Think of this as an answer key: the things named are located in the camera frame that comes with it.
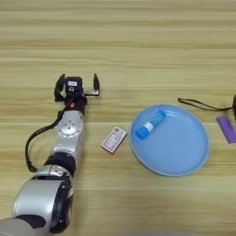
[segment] small box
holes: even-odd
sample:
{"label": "small box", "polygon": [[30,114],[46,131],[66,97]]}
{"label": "small box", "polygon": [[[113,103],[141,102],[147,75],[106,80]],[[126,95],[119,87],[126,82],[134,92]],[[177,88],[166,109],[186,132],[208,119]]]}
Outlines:
{"label": "small box", "polygon": [[114,154],[126,136],[127,133],[123,129],[114,127],[106,139],[102,142],[101,147],[107,150],[109,153]]}

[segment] blue cap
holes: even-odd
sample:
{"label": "blue cap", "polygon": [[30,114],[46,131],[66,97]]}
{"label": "blue cap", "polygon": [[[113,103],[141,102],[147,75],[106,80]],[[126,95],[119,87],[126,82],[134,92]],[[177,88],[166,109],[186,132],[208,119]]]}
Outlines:
{"label": "blue cap", "polygon": [[145,139],[148,135],[149,135],[149,131],[148,129],[146,129],[145,126],[142,126],[141,128],[139,128],[136,131],[136,135],[140,138],[140,139]]}

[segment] plate rim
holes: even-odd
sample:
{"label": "plate rim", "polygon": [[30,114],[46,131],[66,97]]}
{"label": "plate rim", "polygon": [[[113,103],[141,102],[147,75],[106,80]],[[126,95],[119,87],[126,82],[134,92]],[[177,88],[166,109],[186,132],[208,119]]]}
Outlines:
{"label": "plate rim", "polygon": [[[133,145],[133,142],[132,142],[132,138],[131,138],[131,130],[132,130],[132,127],[133,127],[133,123],[134,123],[134,120],[136,119],[136,117],[142,113],[144,110],[146,109],[149,109],[149,108],[152,108],[152,107],[156,107],[156,106],[171,106],[171,107],[175,107],[175,108],[178,108],[180,110],[183,110],[187,113],[189,113],[190,115],[192,115],[199,123],[200,125],[202,126],[202,129],[204,130],[205,134],[206,134],[206,140],[207,140],[207,151],[206,151],[206,156],[204,158],[204,160],[201,162],[200,165],[198,165],[197,168],[193,169],[192,171],[189,171],[189,172],[186,172],[186,173],[181,173],[181,174],[167,174],[167,173],[164,173],[164,172],[161,172],[161,171],[156,171],[154,170],[153,168],[149,167],[146,163],[144,163],[142,161],[142,159],[136,154],[136,151],[134,149],[134,145]],[[138,112],[136,114],[136,116],[133,118],[132,120],[132,123],[130,125],[130,128],[129,128],[129,143],[130,143],[130,146],[131,146],[131,149],[133,150],[134,154],[136,155],[137,159],[147,168],[147,169],[150,169],[151,171],[155,172],[155,173],[158,173],[158,174],[161,174],[161,175],[164,175],[164,176],[169,176],[169,177],[181,177],[181,176],[186,176],[186,175],[190,175],[190,174],[193,174],[194,172],[198,171],[200,168],[202,168],[204,166],[204,164],[207,162],[208,160],[208,157],[209,157],[209,151],[210,151],[210,142],[209,142],[209,135],[207,133],[207,130],[204,126],[204,124],[200,121],[200,119],[195,116],[193,113],[189,112],[188,110],[186,110],[185,108],[183,107],[180,107],[180,106],[176,106],[176,105],[172,105],[172,104],[169,104],[169,103],[157,103],[157,104],[154,104],[154,105],[151,105],[151,106],[148,106],[146,108],[144,108],[143,110],[141,110],[140,112]]]}

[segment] glue stick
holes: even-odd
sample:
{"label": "glue stick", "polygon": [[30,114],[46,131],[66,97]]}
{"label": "glue stick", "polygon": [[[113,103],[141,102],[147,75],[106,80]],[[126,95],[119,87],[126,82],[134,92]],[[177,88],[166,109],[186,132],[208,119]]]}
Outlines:
{"label": "glue stick", "polygon": [[140,139],[145,139],[154,128],[156,128],[166,117],[166,113],[159,110],[146,123],[136,131],[136,135]]}

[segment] black strap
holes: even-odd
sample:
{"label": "black strap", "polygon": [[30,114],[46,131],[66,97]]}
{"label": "black strap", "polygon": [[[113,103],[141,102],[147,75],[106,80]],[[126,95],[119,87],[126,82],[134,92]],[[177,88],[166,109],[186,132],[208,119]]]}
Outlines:
{"label": "black strap", "polygon": [[[186,99],[179,98],[178,101],[180,103],[183,103],[183,104],[191,105],[193,107],[197,107],[197,108],[200,108],[200,109],[203,109],[203,110],[206,110],[206,111],[212,111],[212,112],[225,112],[225,111],[228,111],[228,110],[233,108],[233,107],[217,108],[217,107],[209,106],[209,105],[207,105],[207,104],[205,104],[205,103],[203,103],[199,100],[186,100]],[[206,106],[206,108],[198,106],[195,103]]]}

